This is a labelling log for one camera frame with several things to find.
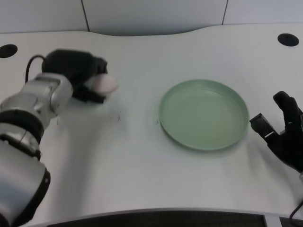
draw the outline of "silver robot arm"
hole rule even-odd
[[[84,83],[107,73],[107,62],[88,52],[56,50],[42,64],[42,73],[0,105],[0,227],[30,221],[50,184],[50,173],[39,160],[44,131],[71,97],[103,103],[105,96]]]
[[[41,73],[0,106],[0,226],[32,219],[50,183],[39,143],[73,88],[59,74]]]

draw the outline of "robotic arm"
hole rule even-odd
[[[303,182],[303,112],[295,99],[284,91],[275,94],[274,101],[283,111],[285,130],[278,134],[261,113],[250,120],[251,127],[283,163],[300,173]],[[293,220],[294,214],[302,206],[303,201],[289,216],[293,226],[302,226]]]
[[[50,184],[39,144],[50,120],[71,97],[103,103],[84,83],[107,73],[107,62],[90,53],[57,50],[45,58],[42,73],[0,106],[0,226],[30,221]]]

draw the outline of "green plate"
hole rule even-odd
[[[194,149],[228,147],[244,134],[249,113],[231,88],[211,80],[190,80],[171,88],[162,98],[159,118],[177,142]]]

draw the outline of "black hole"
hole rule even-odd
[[[278,36],[278,41],[285,46],[297,46],[299,44],[299,39],[292,34],[281,34]]]
[[[14,44],[7,44],[0,47],[0,58],[9,58],[17,52],[18,48]]]

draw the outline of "table surface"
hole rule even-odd
[[[233,147],[202,152],[179,146],[158,124],[159,102],[169,88],[211,79],[237,91],[251,117],[262,112],[282,131],[283,115],[272,97],[283,90],[303,106],[303,45],[281,45],[281,33],[302,39],[303,24],[214,26],[137,37],[0,35],[0,46],[18,46],[16,55],[0,60],[0,101],[22,88],[31,56],[57,48],[105,58],[120,84],[104,105],[71,100],[52,120],[41,142],[51,184],[28,226],[141,209],[288,216],[303,197],[299,174],[252,129]],[[30,78],[40,68],[35,60]]]

